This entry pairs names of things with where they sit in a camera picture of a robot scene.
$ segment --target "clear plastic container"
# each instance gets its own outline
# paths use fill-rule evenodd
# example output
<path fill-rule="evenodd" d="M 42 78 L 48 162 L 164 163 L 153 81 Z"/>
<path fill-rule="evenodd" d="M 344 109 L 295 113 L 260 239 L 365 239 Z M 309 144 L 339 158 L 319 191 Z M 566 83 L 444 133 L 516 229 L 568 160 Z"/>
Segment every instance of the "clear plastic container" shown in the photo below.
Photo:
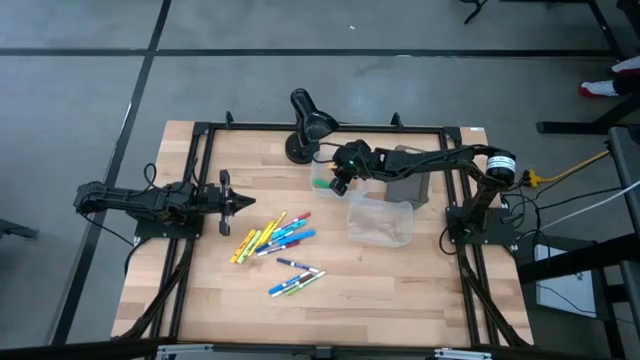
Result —
<path fill-rule="evenodd" d="M 352 240 L 400 247 L 411 242 L 412 221 L 409 202 L 391 203 L 360 194 L 350 199 L 347 233 Z"/>
<path fill-rule="evenodd" d="M 324 146 L 323 148 L 329 148 L 331 151 L 322 149 L 322 152 L 316 152 L 313 155 L 314 159 L 318 161 L 331 160 L 333 158 L 333 152 L 335 151 L 335 148 L 331 148 L 329 146 Z M 333 171 L 331 171 L 331 169 L 329 168 L 330 164 L 331 163 L 318 163 L 315 161 L 311 162 L 311 189 L 313 190 L 313 193 L 315 195 L 335 199 L 350 200 L 355 195 L 361 196 L 363 194 L 362 191 L 358 190 L 358 180 L 351 181 L 351 183 L 349 184 L 349 188 L 344 196 L 340 197 L 336 193 L 334 193 L 333 190 L 329 188 L 331 180 L 333 180 L 333 178 L 335 177 Z"/>

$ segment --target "lamp base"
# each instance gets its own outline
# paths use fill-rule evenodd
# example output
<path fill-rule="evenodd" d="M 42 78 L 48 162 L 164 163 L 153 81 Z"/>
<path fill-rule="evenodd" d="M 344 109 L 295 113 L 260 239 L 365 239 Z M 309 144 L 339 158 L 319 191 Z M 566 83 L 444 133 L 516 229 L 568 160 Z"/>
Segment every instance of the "lamp base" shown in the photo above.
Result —
<path fill-rule="evenodd" d="M 315 144 L 301 146 L 298 141 L 298 133 L 289 135 L 284 144 L 284 152 L 287 158 L 296 164 L 309 164 L 313 159 Z"/>

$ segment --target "marker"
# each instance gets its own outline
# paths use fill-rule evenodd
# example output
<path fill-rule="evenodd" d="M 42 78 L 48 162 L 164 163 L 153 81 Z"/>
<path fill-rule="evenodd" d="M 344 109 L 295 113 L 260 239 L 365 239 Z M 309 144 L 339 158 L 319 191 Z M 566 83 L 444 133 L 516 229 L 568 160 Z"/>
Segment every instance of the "marker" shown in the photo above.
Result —
<path fill-rule="evenodd" d="M 249 245 L 249 242 L 251 241 L 251 239 L 253 239 L 253 235 L 255 234 L 256 234 L 256 231 L 254 229 L 251 229 L 251 231 L 249 231 L 249 234 L 247 235 L 246 238 L 244 238 L 244 241 L 242 242 L 242 244 L 240 244 L 240 247 L 236 250 L 235 253 L 233 253 L 233 256 L 231 257 L 231 259 L 229 259 L 229 261 L 231 261 L 232 264 L 236 263 L 236 260 L 238 260 L 238 257 L 240 257 L 244 249 L 247 248 L 247 245 Z"/>
<path fill-rule="evenodd" d="M 296 292 L 300 291 L 303 287 L 305 287 L 305 286 L 307 286 L 307 285 L 311 284 L 312 282 L 314 282 L 314 281 L 318 280 L 319 278 L 323 277 L 323 276 L 324 276 L 324 274 L 326 274 L 326 273 L 327 273 L 326 271 L 323 271 L 323 272 L 317 273 L 317 274 L 316 274 L 314 277 L 312 277 L 311 279 L 309 279 L 309 280 L 307 280 L 307 281 L 303 282 L 303 283 L 302 283 L 302 284 L 300 284 L 300 285 L 297 285 L 297 286 L 295 286 L 295 287 L 293 287 L 293 288 L 291 288 L 291 289 L 287 290 L 287 291 L 285 292 L 285 295 L 287 295 L 287 296 L 291 296 L 291 295 L 295 294 Z"/>
<path fill-rule="evenodd" d="M 305 231 L 305 232 L 300 233 L 300 234 L 293 234 L 293 235 L 291 235 L 291 236 L 287 236 L 287 237 L 286 237 L 286 238 L 284 238 L 284 239 L 280 239 L 280 240 L 278 241 L 278 244 L 280 244 L 280 245 L 287 245 L 288 243 L 291 243 L 291 242 L 294 242 L 294 241 L 298 241 L 298 240 L 303 240 L 303 239 L 306 239 L 306 238 L 308 238 L 308 237 L 311 237 L 311 236 L 313 236 L 313 235 L 315 235 L 315 234 L 316 234 L 316 231 L 315 231 L 315 230 Z"/>
<path fill-rule="evenodd" d="M 320 270 L 312 268 L 309 265 L 300 264 L 300 263 L 297 263 L 295 261 L 291 261 L 291 260 L 287 260 L 287 259 L 283 259 L 283 258 L 277 258 L 276 261 L 281 263 L 281 264 L 297 267 L 297 268 L 300 268 L 300 269 L 305 269 L 307 271 L 311 271 L 311 272 L 314 272 L 314 273 L 319 273 L 320 272 Z"/>
<path fill-rule="evenodd" d="M 287 286 L 289 286 L 289 285 L 293 284 L 294 282 L 296 282 L 296 281 L 298 281 L 298 280 L 302 279 L 303 277 L 305 277 L 305 276 L 307 276 L 307 275 L 309 275 L 309 272 L 308 272 L 308 271 L 303 272 L 302 274 L 300 274 L 300 275 L 298 275 L 298 276 L 294 276 L 294 277 L 292 277 L 291 279 L 289 279 L 289 280 L 287 280 L 287 281 L 283 282 L 282 284 L 278 284 L 278 285 L 276 285 L 276 286 L 272 287 L 271 289 L 269 289 L 269 294 L 273 294 L 273 293 L 275 293 L 275 292 L 278 292 L 278 291 L 280 291 L 280 290 L 282 290 L 282 289 L 286 288 Z"/>
<path fill-rule="evenodd" d="M 253 246 L 249 249 L 249 256 L 253 255 L 253 252 L 256 251 L 256 247 L 258 246 L 258 244 L 260 244 L 260 242 L 263 241 L 263 239 L 266 239 L 265 235 L 269 233 L 270 230 L 273 230 L 272 228 L 273 228 L 273 221 L 269 221 L 267 226 L 264 228 L 264 231 L 262 232 L 262 236 L 260 236 L 258 241 L 256 241 L 256 243 L 253 244 Z"/>
<path fill-rule="evenodd" d="M 275 232 L 278 232 L 278 231 L 280 231 L 280 230 L 282 230 L 282 229 L 286 228 L 287 226 L 289 226 L 289 225 L 291 225 L 291 224 L 293 224 L 293 223 L 295 223 L 295 222 L 297 222 L 297 221 L 300 221 L 300 220 L 302 220 L 302 219 L 306 219 L 306 218 L 308 218 L 309 216 L 311 216 L 311 213 L 310 213 L 310 212 L 306 212 L 306 213 L 304 213 L 304 214 L 302 214 L 302 215 L 298 215 L 298 217 L 297 217 L 297 218 L 295 218 L 295 219 L 293 219 L 293 220 L 289 221 L 288 223 L 286 223 L 286 224 L 282 225 L 281 227 L 277 228 Z"/>
<path fill-rule="evenodd" d="M 291 224 L 291 225 L 289 225 L 289 226 L 287 226 L 287 227 L 282 228 L 282 230 L 274 231 L 274 232 L 273 232 L 273 235 L 271 236 L 271 238 L 277 238 L 277 237 L 280 237 L 280 236 L 282 236 L 282 234 L 287 233 L 287 232 L 289 232 L 289 231 L 291 231 L 291 230 L 299 229 L 299 228 L 301 228 L 301 227 L 305 226 L 306 224 L 307 224 L 307 220 L 306 220 L 306 219 L 302 219 L 302 220 L 300 220 L 300 221 L 296 221 L 296 222 L 294 222 L 293 224 Z"/>
<path fill-rule="evenodd" d="M 283 293 L 285 293 L 286 291 L 289 291 L 289 290 L 291 290 L 291 289 L 293 289 L 293 288 L 295 288 L 297 286 L 300 286 L 300 285 L 302 285 L 302 284 L 304 284 L 306 282 L 309 282 L 312 278 L 313 278 L 312 274 L 307 274 L 307 275 L 303 276 L 302 278 L 300 278 L 300 280 L 298 280 L 298 281 L 296 281 L 294 283 L 291 283 L 290 285 L 288 285 L 284 289 L 274 292 L 273 294 L 271 294 L 271 297 L 280 296 Z"/>
<path fill-rule="evenodd" d="M 269 229 L 269 231 L 266 234 L 264 234 L 264 238 L 258 241 L 258 245 L 264 244 L 267 241 L 267 239 L 271 238 L 271 233 L 273 233 L 273 231 L 278 227 L 278 224 L 280 224 L 282 219 L 284 219 L 285 215 L 287 215 L 287 212 L 283 211 L 282 214 L 280 214 L 280 217 L 278 218 L 278 220 L 276 220 L 276 222 L 273 223 L 273 225 L 271 225 L 271 229 Z"/>
<path fill-rule="evenodd" d="M 290 247 L 294 247 L 294 246 L 296 246 L 296 245 L 300 245 L 300 240 L 296 240 L 296 241 L 294 241 L 294 242 L 290 242 L 290 243 L 288 243 L 288 244 L 286 244 L 286 245 L 278 246 L 277 248 L 273 248 L 273 249 L 270 249 L 270 250 L 266 250 L 266 251 L 263 251 L 263 252 L 259 252 L 259 253 L 258 253 L 258 256 L 265 256 L 265 255 L 271 254 L 272 252 L 276 252 L 276 251 L 280 251 L 280 250 L 288 249 L 288 248 L 290 248 Z"/>
<path fill-rule="evenodd" d="M 258 246 L 258 247 L 256 248 L 256 251 L 257 251 L 257 252 L 261 252 L 261 251 L 264 251 L 264 250 L 268 249 L 268 248 L 269 248 L 269 246 L 276 244 L 276 243 L 277 243 L 278 241 L 280 241 L 281 239 L 284 239 L 285 237 L 287 237 L 287 236 L 289 236 L 289 235 L 293 235 L 293 232 L 294 232 L 294 231 L 293 231 L 293 230 L 291 230 L 291 231 L 289 231 L 288 233 L 286 233 L 286 234 L 284 234 L 284 235 L 282 235 L 282 236 L 279 236 L 279 237 L 275 238 L 274 240 L 269 241 L 269 242 L 268 242 L 268 243 L 266 243 L 266 244 L 262 244 L 261 246 Z"/>
<path fill-rule="evenodd" d="M 251 241 L 249 242 L 249 245 L 247 245 L 247 247 L 244 249 L 244 251 L 242 251 L 242 254 L 238 258 L 238 264 L 242 264 L 247 259 L 247 257 L 249 256 L 250 248 L 258 242 L 258 239 L 260 238 L 261 235 L 262 235 L 262 230 L 258 230 L 256 234 L 253 235 L 253 239 L 251 239 Z"/>

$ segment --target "shoe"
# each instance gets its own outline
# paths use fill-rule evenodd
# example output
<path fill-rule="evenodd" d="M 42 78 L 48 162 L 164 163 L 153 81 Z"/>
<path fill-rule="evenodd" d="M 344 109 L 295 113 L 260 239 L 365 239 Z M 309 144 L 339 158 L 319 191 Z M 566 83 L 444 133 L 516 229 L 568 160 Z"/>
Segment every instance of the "shoe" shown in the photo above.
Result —
<path fill-rule="evenodd" d="M 640 74 L 640 56 L 613 65 L 611 72 L 616 75 Z"/>
<path fill-rule="evenodd" d="M 597 82 L 583 82 L 578 88 L 580 95 L 596 99 L 611 96 L 618 96 L 615 90 L 613 90 L 613 81 L 597 81 Z"/>

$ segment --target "yellow cable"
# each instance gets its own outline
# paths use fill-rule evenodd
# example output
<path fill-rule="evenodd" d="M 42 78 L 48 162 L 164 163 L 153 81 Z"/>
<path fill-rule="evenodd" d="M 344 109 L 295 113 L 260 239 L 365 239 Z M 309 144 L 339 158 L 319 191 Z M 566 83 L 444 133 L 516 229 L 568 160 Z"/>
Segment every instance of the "yellow cable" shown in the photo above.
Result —
<path fill-rule="evenodd" d="M 574 172 L 584 168 L 585 166 L 593 163 L 594 161 L 602 159 L 603 157 L 605 157 L 607 155 L 609 155 L 609 151 L 603 151 L 600 154 L 598 154 L 598 155 L 596 155 L 596 156 L 594 156 L 594 157 L 592 157 L 590 159 L 587 159 L 587 160 L 581 162 L 580 164 L 572 167 L 571 169 L 563 172 L 562 174 L 554 176 L 552 178 L 543 178 L 541 176 L 536 175 L 535 170 L 529 169 L 529 170 L 525 171 L 525 177 L 527 177 L 527 178 L 525 179 L 526 181 L 524 182 L 524 185 L 527 186 L 527 187 L 535 188 L 541 183 L 550 183 L 550 182 L 559 181 L 559 180 L 561 180 L 561 179 L 573 174 Z"/>
<path fill-rule="evenodd" d="M 574 172 L 576 172 L 576 171 L 578 171 L 578 170 L 582 169 L 583 167 L 585 167 L 585 166 L 587 166 L 587 165 L 591 164 L 592 162 L 594 162 L 594 161 L 596 161 L 596 160 L 600 160 L 600 159 L 602 159 L 603 157 L 605 157 L 605 156 L 607 156 L 607 155 L 609 155 L 609 151 L 608 151 L 608 150 L 607 150 L 607 151 L 603 151 L 603 152 L 601 152 L 600 154 L 598 154 L 598 155 L 596 155 L 596 156 L 592 157 L 591 159 L 588 159 L 588 160 L 585 160 L 585 161 L 581 162 L 580 164 L 578 164 L 578 165 L 576 165 L 576 166 L 572 167 L 571 169 L 569 169 L 569 170 L 567 170 L 567 171 L 563 172 L 563 173 L 562 173 L 562 174 L 560 174 L 560 175 L 554 176 L 554 177 L 549 178 L 549 179 L 541 177 L 541 178 L 538 180 L 538 182 L 555 182 L 555 181 L 558 181 L 558 180 L 562 179 L 563 177 L 568 176 L 568 175 L 570 175 L 570 174 L 573 174 Z"/>

